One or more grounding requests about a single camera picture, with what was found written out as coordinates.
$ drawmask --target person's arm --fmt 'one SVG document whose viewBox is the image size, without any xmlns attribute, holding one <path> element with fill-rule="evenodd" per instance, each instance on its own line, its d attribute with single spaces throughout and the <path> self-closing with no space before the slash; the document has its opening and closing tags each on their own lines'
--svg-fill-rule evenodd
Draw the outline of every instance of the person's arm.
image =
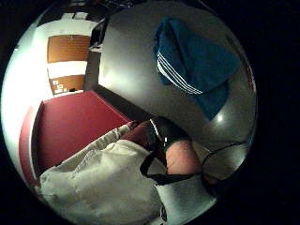
<svg viewBox="0 0 300 225">
<path fill-rule="evenodd" d="M 162 206 L 160 216 L 166 225 L 183 225 L 208 210 L 217 200 L 204 186 L 201 163 L 190 141 L 173 143 L 167 153 L 167 174 L 148 174 L 156 152 L 143 162 L 141 173 L 156 181 Z"/>
</svg>

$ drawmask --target blue towel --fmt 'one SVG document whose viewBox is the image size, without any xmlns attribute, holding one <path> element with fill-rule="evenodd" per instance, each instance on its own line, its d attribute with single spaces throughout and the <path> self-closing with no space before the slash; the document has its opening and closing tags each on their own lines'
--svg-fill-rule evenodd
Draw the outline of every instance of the blue towel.
<svg viewBox="0 0 300 225">
<path fill-rule="evenodd" d="M 228 79 L 239 67 L 238 57 L 194 34 L 176 18 L 161 22 L 156 42 L 154 55 L 162 82 L 191 94 L 212 120 L 228 98 Z"/>
</svg>

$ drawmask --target fisheye lens view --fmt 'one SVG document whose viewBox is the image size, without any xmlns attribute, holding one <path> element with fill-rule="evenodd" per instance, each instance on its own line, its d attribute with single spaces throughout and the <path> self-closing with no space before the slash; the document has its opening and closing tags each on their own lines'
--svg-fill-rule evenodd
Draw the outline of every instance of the fisheye lens view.
<svg viewBox="0 0 300 225">
<path fill-rule="evenodd" d="M 237 37 L 203 1 L 53 1 L 5 70 L 12 165 L 72 224 L 191 224 L 234 184 L 256 133 Z"/>
</svg>

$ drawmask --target hand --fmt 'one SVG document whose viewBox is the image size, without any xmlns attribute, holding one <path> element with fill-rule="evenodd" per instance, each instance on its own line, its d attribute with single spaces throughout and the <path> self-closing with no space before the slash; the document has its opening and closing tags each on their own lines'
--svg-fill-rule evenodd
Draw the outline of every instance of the hand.
<svg viewBox="0 0 300 225">
<path fill-rule="evenodd" d="M 139 125 L 139 122 L 136 120 L 133 120 L 133 121 L 126 123 L 126 125 L 129 127 L 130 130 L 132 130 Z"/>
</svg>

